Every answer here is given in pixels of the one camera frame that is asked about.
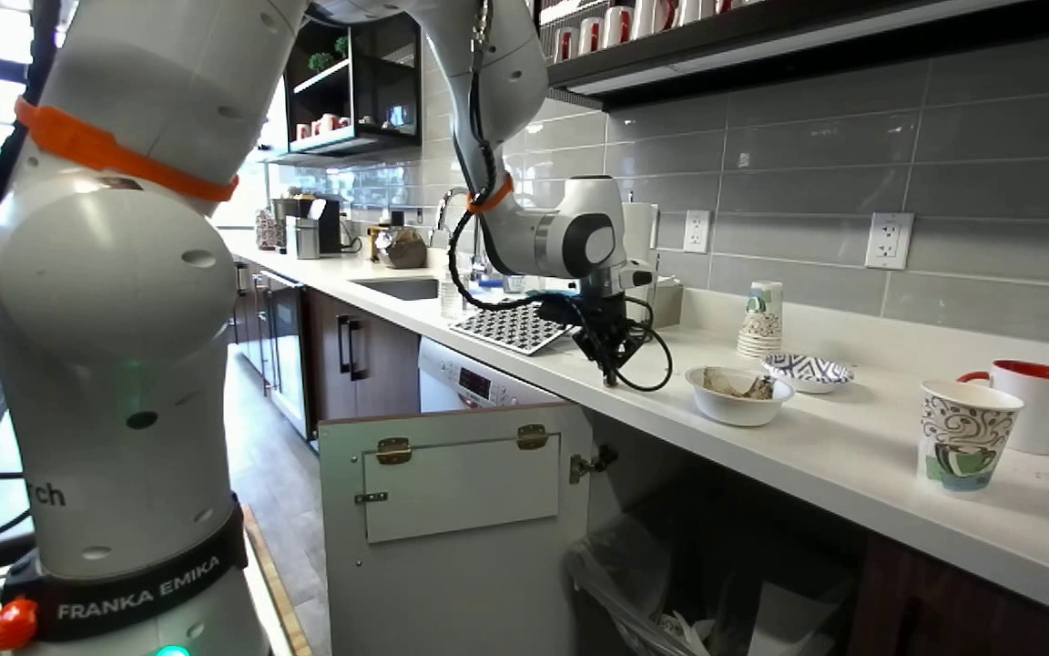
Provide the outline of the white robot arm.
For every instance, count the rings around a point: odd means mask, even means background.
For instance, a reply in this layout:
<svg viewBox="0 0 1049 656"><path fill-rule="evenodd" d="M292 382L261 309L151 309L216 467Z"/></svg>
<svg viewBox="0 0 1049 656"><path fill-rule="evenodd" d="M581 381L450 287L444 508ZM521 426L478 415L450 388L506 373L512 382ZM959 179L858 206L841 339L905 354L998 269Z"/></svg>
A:
<svg viewBox="0 0 1049 656"><path fill-rule="evenodd" d="M564 287L606 373L629 354L620 187L512 201L504 144L545 99L524 0L80 0L0 201L0 382L36 548L0 586L0 656L269 656L245 581L222 373L232 197L308 10L405 14L450 90L450 151L495 269Z"/></svg>

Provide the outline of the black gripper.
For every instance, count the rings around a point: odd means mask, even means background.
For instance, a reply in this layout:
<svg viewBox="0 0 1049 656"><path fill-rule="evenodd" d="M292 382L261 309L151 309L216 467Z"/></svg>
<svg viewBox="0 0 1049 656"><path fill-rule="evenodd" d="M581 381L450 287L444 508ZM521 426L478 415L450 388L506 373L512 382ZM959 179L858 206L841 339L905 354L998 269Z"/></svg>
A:
<svg viewBox="0 0 1049 656"><path fill-rule="evenodd" d="M648 345L648 333L632 327L626 296L608 272L581 279L574 292L542 292L538 316L574 327L574 345L596 358L606 388L620 388L616 358L629 361Z"/></svg>

